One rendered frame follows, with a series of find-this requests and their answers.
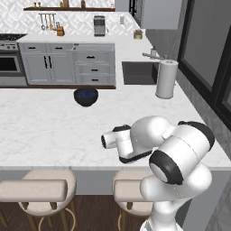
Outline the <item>grey wall cupboard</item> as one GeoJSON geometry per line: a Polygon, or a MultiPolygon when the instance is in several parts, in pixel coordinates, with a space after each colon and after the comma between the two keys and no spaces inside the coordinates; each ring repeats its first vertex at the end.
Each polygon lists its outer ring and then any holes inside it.
{"type": "Polygon", "coordinates": [[[143,0],[143,29],[176,30],[182,0],[143,0]]]}

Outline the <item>dark blue bowl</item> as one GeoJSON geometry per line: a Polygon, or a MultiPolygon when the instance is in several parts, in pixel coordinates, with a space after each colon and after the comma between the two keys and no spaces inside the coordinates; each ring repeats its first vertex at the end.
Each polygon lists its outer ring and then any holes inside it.
{"type": "Polygon", "coordinates": [[[79,105],[88,107],[97,102],[98,91],[95,88],[79,88],[74,91],[73,96],[79,105]]]}

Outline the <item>dark sink basin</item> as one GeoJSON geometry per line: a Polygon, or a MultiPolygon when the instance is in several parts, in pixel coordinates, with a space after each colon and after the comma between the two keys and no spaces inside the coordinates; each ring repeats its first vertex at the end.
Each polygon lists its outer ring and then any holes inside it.
{"type": "Polygon", "coordinates": [[[158,68],[158,62],[123,61],[124,84],[155,85],[157,83],[158,68]]]}

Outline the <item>dark framed window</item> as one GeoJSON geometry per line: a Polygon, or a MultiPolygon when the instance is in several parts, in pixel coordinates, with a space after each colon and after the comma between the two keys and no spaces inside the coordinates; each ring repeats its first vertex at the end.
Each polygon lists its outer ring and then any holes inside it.
{"type": "Polygon", "coordinates": [[[188,0],[178,63],[231,130],[231,0],[188,0]]]}

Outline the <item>beige bar stool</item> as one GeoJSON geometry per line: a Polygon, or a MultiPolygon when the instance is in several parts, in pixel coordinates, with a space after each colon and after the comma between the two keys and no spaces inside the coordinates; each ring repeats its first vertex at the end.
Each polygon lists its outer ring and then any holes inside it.
{"type": "Polygon", "coordinates": [[[0,202],[17,202],[32,231],[42,231],[42,221],[60,213],[64,231],[77,227],[74,196],[77,179],[70,170],[29,171],[21,180],[0,182],[0,202]]]}
{"type": "Polygon", "coordinates": [[[152,175],[150,170],[119,171],[112,184],[115,202],[120,207],[117,226],[126,231],[126,215],[147,219],[151,214],[152,202],[144,200],[140,192],[140,183],[144,177],[152,175]]]}

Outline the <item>grey cupboard run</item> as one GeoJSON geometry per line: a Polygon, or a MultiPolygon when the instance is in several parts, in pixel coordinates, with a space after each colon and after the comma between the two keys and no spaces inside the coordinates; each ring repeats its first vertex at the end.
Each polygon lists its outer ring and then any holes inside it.
{"type": "Polygon", "coordinates": [[[109,62],[73,62],[68,50],[75,43],[20,42],[26,77],[35,86],[99,86],[116,87],[116,57],[109,62]]]}

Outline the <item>grey open drawer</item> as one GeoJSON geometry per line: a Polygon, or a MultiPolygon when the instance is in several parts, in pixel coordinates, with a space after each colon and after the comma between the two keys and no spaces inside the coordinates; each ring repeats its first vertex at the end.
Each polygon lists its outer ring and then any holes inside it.
{"type": "Polygon", "coordinates": [[[115,52],[113,43],[75,43],[71,50],[68,50],[68,58],[73,62],[109,62],[110,56],[115,52]],[[87,59],[87,56],[95,56],[94,59],[87,59]]]}

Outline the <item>dark wooden wall shelf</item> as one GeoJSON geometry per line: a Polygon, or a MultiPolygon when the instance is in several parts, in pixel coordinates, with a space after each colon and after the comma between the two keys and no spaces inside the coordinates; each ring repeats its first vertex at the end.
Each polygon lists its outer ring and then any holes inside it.
{"type": "Polygon", "coordinates": [[[26,7],[24,11],[84,11],[84,12],[115,12],[115,8],[95,8],[95,7],[26,7]]]}

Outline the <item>grey coffee machine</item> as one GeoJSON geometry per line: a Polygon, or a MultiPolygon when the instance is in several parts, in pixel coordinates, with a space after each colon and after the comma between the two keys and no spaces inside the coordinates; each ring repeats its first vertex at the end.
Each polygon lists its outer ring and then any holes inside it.
{"type": "Polygon", "coordinates": [[[94,35],[103,37],[106,35],[106,18],[103,15],[95,15],[93,19],[94,35]]]}

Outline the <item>steel oven with hob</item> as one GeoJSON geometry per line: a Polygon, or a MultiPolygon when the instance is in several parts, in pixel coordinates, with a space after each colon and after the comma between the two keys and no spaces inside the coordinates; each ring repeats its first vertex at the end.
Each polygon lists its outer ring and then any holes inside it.
{"type": "Polygon", "coordinates": [[[26,87],[21,52],[17,41],[25,33],[0,33],[0,87],[26,87]]]}

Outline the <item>rail with hanging tools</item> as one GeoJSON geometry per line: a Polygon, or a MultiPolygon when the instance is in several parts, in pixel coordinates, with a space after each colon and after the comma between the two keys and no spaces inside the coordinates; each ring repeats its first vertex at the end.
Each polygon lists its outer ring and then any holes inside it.
{"type": "Polygon", "coordinates": [[[41,28],[43,31],[56,30],[55,14],[40,14],[40,18],[41,18],[41,28]]]}

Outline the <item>white paper towel roll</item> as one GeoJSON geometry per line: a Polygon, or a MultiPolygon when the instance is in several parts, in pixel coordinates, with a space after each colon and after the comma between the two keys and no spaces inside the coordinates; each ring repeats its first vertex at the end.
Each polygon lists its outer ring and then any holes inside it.
{"type": "Polygon", "coordinates": [[[161,60],[158,69],[157,86],[155,95],[158,98],[170,99],[178,71],[176,60],[161,60]]]}

